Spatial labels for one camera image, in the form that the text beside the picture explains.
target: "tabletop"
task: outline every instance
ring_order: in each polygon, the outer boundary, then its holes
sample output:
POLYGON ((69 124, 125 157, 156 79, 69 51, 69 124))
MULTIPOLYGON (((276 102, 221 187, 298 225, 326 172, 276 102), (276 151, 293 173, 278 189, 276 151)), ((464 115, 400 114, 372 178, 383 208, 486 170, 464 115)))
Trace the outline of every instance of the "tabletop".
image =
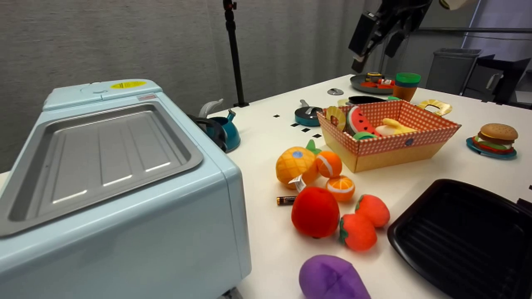
MULTIPOLYGON (((252 272, 239 285, 243 298, 303 298, 298 284, 301 265, 317 254, 339 256, 350 261, 359 272, 372 298, 448 298, 424 280, 392 249, 386 228, 377 231, 377 244, 364 253, 354 252, 338 242, 335 235, 312 239, 297 233, 292 225, 290 206, 277 206, 276 197, 296 195, 276 178, 275 164, 281 153, 292 146, 305 146, 313 139, 316 146, 328 150, 321 129, 293 126, 294 111, 300 99, 309 105, 328 107, 339 99, 362 95, 350 85, 351 75, 253 102, 248 107, 234 108, 233 122, 242 139, 229 157, 243 173, 247 221, 250 234, 252 272), (342 96, 327 94, 339 88, 342 96)), ((351 178, 356 191, 379 196, 388 206, 392 223, 430 184, 439 178, 464 181, 495 192, 511 201, 532 201, 532 136, 529 110, 477 99, 449 95, 419 88, 413 104, 438 99, 453 106, 445 117, 462 125, 445 146, 429 160, 381 169, 351 173, 346 166, 343 175, 351 178), (502 161, 480 156, 466 147, 465 140, 476 135, 486 123, 509 124, 520 132, 515 143, 518 157, 502 161)), ((227 111, 211 116, 226 116, 227 111)), ((0 174, 0 186, 7 173, 0 174)), ((324 186, 325 178, 314 182, 324 186)), ((355 203, 340 204, 340 213, 353 213, 355 203)))

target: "gray bin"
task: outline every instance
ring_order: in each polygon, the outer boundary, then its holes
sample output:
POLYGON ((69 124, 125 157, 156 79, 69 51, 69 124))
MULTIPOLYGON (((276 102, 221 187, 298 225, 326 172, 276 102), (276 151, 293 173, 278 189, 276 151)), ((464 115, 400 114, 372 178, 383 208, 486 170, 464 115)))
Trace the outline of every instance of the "gray bin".
POLYGON ((442 48, 434 52, 427 89, 459 95, 481 50, 442 48))

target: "red checkered basket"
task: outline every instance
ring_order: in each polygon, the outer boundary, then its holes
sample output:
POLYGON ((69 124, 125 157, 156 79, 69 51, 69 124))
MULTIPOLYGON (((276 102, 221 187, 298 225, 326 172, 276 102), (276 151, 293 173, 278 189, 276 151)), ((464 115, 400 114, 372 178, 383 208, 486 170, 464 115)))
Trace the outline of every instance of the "red checkered basket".
MULTIPOLYGON (((461 127, 460 124, 422 110, 406 101, 389 101, 358 105, 372 126, 391 118, 416 132, 355 140, 349 125, 343 131, 327 119, 327 109, 318 113, 326 144, 353 172, 429 159, 461 127)), ((339 107, 346 115, 353 106, 339 107)))

